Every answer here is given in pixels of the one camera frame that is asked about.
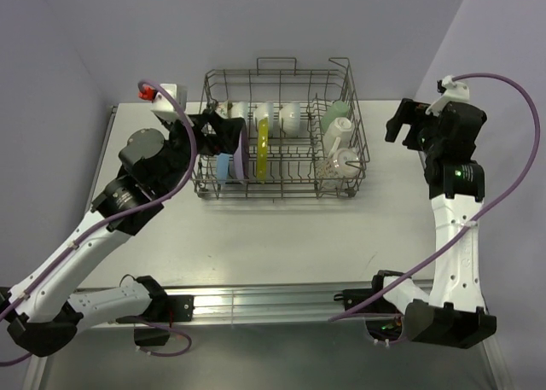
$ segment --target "metal wire basket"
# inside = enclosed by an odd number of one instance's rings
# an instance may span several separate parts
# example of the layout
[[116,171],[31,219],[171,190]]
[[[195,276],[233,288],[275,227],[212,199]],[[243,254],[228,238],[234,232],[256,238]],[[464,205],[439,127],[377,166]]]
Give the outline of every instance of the metal wire basket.
[[[201,105],[211,102],[249,102],[247,133],[250,161],[248,178],[235,178],[233,159],[229,163],[227,180],[216,177],[217,157],[201,156],[194,171],[195,193],[207,199],[278,199],[353,197],[365,178],[369,163],[368,144],[351,63],[345,57],[328,59],[330,68],[298,68],[295,57],[260,57],[255,69],[216,69],[205,76]],[[285,65],[265,68],[264,64]],[[350,148],[358,160],[350,161],[358,168],[353,178],[334,178],[334,188],[327,184],[332,178],[318,178],[317,164],[325,160],[320,120],[326,109],[337,100],[349,105],[347,118],[352,122]],[[264,181],[256,177],[258,132],[253,123],[253,111],[262,102],[274,102],[275,129],[267,146],[267,174]],[[299,102],[300,131],[297,137],[287,137],[279,129],[279,110],[289,102]]]

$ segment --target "gray floor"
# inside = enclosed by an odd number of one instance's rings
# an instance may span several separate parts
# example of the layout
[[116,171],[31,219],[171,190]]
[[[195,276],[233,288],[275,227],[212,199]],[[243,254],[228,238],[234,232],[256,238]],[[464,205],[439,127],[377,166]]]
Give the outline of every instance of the gray floor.
[[195,345],[179,358],[135,352],[129,330],[90,331],[51,359],[42,389],[495,388],[480,345],[386,350],[363,338],[361,323],[193,327]]

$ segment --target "white table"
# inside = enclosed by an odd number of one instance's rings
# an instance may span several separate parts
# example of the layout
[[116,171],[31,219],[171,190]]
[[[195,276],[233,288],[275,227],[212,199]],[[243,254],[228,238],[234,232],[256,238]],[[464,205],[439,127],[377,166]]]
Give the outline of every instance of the white table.
[[[397,106],[361,102],[371,162],[355,198],[203,201],[189,184],[82,288],[117,285],[126,273],[164,286],[227,286],[369,281],[379,269],[408,270],[433,252],[434,223],[419,157],[401,144],[405,133],[396,144],[384,141]],[[146,127],[164,130],[148,104],[119,105],[94,195],[115,178],[129,136]],[[416,278],[432,276],[429,266]]]

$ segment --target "dish rack handle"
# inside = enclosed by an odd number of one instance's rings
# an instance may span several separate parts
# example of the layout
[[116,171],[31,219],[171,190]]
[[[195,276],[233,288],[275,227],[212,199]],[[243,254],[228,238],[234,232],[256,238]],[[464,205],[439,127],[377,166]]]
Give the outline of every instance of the dish rack handle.
[[296,75],[296,70],[298,69],[298,59],[295,58],[295,57],[258,57],[256,59],[256,72],[257,74],[259,75],[259,72],[260,70],[267,70],[266,68],[261,68],[259,67],[260,65],[260,62],[263,64],[265,61],[274,61],[276,63],[281,63],[281,62],[287,62],[287,61],[290,61],[293,63],[293,75],[295,76]]

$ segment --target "wall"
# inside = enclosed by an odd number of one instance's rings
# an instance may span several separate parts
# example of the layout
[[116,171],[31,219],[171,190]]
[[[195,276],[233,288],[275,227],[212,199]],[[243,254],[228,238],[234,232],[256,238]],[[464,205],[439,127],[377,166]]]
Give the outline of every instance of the wall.
[[[520,82],[546,114],[546,6],[543,0],[464,0],[427,72],[417,99],[430,101],[446,74],[491,72]],[[472,103],[489,120],[476,159],[485,167],[488,200],[514,181],[531,149],[532,121],[516,91],[469,80]],[[485,217],[480,273],[485,299],[498,317],[497,339],[520,388],[543,388],[546,273],[546,152],[520,188]]]
[[[0,284],[35,269],[80,220],[107,109],[44,0],[0,0]],[[22,354],[0,328],[0,360]],[[0,369],[20,388],[26,365]]]
[[412,96],[462,0],[48,1],[108,98],[133,102],[142,77],[196,100],[205,72],[259,55],[347,55],[361,98]]

